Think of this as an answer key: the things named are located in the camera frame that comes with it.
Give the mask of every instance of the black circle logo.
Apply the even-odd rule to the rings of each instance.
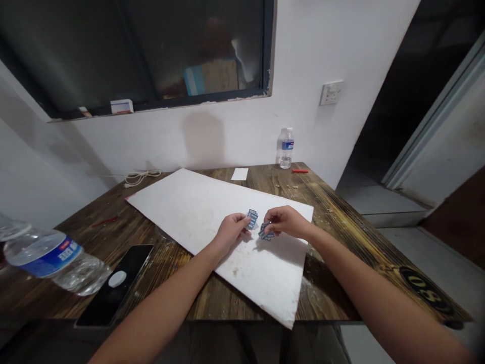
[[[453,315],[455,313],[455,310],[449,301],[440,293],[438,287],[427,278],[408,267],[400,267],[399,272],[408,286],[432,308],[447,315]]]

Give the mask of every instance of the white cable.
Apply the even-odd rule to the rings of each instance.
[[[135,187],[141,183],[141,181],[144,180],[145,177],[150,176],[150,177],[158,177],[160,174],[162,174],[162,171],[160,169],[154,169],[151,171],[145,171],[145,172],[134,172],[127,174],[125,176],[125,188],[130,188],[130,187]]]

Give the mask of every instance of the glass pane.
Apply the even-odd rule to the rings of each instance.
[[[261,87],[262,0],[127,0],[164,99]]]
[[[149,97],[115,2],[0,0],[0,32],[61,111]]]

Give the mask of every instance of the wooden table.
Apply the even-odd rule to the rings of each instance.
[[[308,169],[308,166],[293,163],[292,168]],[[276,165],[261,165],[249,167],[246,181],[231,181],[233,171],[234,168],[220,168],[198,173],[314,206],[313,219],[317,226],[341,241],[437,320],[472,320],[313,171],[292,173],[291,169],[282,170]],[[177,267],[183,266],[191,258],[177,243],[164,239],[152,222],[125,201],[126,197],[168,175],[162,173],[158,178],[147,177],[139,186],[129,189],[120,183],[57,226],[58,230],[81,244],[86,252],[99,257],[112,268],[130,246],[154,244],[150,262],[131,290],[117,319],[124,318],[154,288],[169,278]],[[91,227],[115,215],[119,216],[116,221]],[[77,297],[49,280],[31,278],[13,267],[0,271],[0,292],[0,320],[76,319],[92,299]],[[219,276],[212,274],[193,304],[187,320],[255,321],[272,318]],[[341,286],[318,253],[309,246],[297,324],[360,320]]]

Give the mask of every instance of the power outlet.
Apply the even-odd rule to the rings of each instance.
[[[320,99],[320,105],[336,104],[340,99],[342,88],[344,86],[343,81],[337,81],[332,83],[326,83],[323,85],[322,98]]]

